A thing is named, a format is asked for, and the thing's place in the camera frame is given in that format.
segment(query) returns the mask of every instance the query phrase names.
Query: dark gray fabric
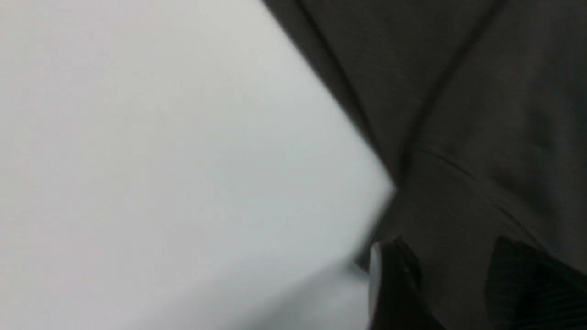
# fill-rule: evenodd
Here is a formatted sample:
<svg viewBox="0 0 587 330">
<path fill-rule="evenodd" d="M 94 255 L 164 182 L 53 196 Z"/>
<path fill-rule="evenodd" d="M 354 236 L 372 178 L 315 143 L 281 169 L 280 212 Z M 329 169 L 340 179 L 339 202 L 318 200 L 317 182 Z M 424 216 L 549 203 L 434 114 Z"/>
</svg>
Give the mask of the dark gray fabric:
<svg viewBox="0 0 587 330">
<path fill-rule="evenodd" d="M 495 329 L 587 329 L 587 277 L 522 243 L 500 238 L 485 288 Z"/>
<path fill-rule="evenodd" d="M 366 247 L 404 237 L 444 326 L 491 328 L 499 236 L 587 272 L 586 1 L 265 2 L 396 183 Z"/>
<path fill-rule="evenodd" d="M 446 330 L 421 297 L 420 261 L 410 247 L 397 238 L 375 244 L 373 251 L 381 281 L 369 330 Z"/>
</svg>

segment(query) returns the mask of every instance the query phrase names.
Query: white surface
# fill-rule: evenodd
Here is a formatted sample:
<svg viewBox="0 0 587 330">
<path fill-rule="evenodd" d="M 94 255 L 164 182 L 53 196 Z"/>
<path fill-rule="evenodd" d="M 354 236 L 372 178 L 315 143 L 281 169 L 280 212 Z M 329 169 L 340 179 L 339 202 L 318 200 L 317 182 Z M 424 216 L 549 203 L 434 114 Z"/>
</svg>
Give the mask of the white surface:
<svg viewBox="0 0 587 330">
<path fill-rule="evenodd" d="M 275 299 L 273 308 L 246 326 L 233 330 L 364 330 L 369 323 L 367 286 L 366 276 L 330 267 Z"/>
<path fill-rule="evenodd" d="M 0 63 L 0 329 L 233 328 L 390 192 L 256 0 L 3 0 Z"/>
</svg>

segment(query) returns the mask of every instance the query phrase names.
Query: black object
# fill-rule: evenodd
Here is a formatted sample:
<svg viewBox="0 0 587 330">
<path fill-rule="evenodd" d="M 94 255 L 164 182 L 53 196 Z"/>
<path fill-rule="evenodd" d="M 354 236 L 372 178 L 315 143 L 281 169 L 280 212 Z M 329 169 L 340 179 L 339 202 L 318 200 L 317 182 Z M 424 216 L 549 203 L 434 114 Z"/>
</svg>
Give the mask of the black object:
<svg viewBox="0 0 587 330">
<path fill-rule="evenodd" d="M 495 329 L 587 329 L 587 277 L 504 237 L 495 245 L 485 300 Z"/>
<path fill-rule="evenodd" d="M 450 330 L 492 329 L 499 237 L 587 272 L 585 0 L 265 0 L 378 153 Z"/>
<path fill-rule="evenodd" d="M 420 263 L 401 238 L 375 244 L 372 259 L 380 266 L 369 275 L 380 281 L 369 292 L 375 299 L 370 330 L 444 330 L 420 296 Z"/>
</svg>

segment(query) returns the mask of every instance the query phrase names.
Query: black fabric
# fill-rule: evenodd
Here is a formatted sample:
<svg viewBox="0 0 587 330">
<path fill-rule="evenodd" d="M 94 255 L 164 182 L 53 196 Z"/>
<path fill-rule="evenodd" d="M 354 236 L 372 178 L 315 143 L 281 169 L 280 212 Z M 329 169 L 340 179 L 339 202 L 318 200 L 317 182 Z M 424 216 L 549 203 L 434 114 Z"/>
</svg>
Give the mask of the black fabric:
<svg viewBox="0 0 587 330">
<path fill-rule="evenodd" d="M 445 330 L 421 297 L 420 261 L 401 238 L 378 246 L 382 279 L 370 330 Z"/>
<path fill-rule="evenodd" d="M 404 238 L 446 328 L 492 328 L 500 236 L 587 272 L 587 1 L 265 2 L 396 184 L 365 246 Z"/>
<path fill-rule="evenodd" d="M 496 243 L 485 300 L 495 329 L 587 329 L 587 277 L 507 238 Z"/>
</svg>

